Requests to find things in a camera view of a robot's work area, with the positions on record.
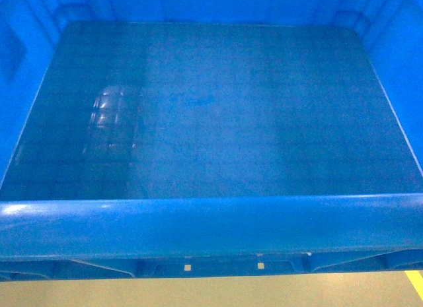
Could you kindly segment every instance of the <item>yellow floor marking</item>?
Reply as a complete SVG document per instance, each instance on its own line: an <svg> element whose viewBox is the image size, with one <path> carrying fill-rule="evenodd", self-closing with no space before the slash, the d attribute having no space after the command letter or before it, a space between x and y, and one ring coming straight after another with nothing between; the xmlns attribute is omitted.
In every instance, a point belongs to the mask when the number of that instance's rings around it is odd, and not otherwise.
<svg viewBox="0 0 423 307"><path fill-rule="evenodd" d="M412 286L416 289L416 292L423 300L423 277L419 271L405 271L410 280Z"/></svg>

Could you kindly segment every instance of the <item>crate floor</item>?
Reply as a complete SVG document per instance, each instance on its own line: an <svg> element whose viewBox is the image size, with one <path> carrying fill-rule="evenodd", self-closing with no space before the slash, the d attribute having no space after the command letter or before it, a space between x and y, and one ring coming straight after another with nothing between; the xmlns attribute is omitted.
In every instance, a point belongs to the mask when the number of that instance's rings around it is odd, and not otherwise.
<svg viewBox="0 0 423 307"><path fill-rule="evenodd" d="M423 191L350 30L78 22L0 200Z"/></svg>

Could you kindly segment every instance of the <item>plastic bin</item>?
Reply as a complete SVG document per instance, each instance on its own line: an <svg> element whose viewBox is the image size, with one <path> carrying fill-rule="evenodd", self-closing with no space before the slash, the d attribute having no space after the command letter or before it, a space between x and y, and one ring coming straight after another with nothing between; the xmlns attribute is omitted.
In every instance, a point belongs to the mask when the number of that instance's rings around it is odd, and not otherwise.
<svg viewBox="0 0 423 307"><path fill-rule="evenodd" d="M422 20L0 0L0 280L423 268Z"/></svg>

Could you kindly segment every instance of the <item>floor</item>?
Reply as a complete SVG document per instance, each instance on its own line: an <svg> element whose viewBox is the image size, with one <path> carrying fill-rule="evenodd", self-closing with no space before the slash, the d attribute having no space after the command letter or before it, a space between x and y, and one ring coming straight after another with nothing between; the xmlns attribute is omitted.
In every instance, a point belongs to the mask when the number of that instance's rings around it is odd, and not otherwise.
<svg viewBox="0 0 423 307"><path fill-rule="evenodd" d="M17 282L0 284L0 297L2 307L423 306L404 272Z"/></svg>

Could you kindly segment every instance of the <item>beige floor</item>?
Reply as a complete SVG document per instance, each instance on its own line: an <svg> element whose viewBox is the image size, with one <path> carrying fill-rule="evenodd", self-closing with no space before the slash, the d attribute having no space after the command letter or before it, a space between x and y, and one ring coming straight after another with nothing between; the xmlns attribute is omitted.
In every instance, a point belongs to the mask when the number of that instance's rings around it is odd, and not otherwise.
<svg viewBox="0 0 423 307"><path fill-rule="evenodd" d="M404 272L1 283L1 307L423 306Z"/></svg>

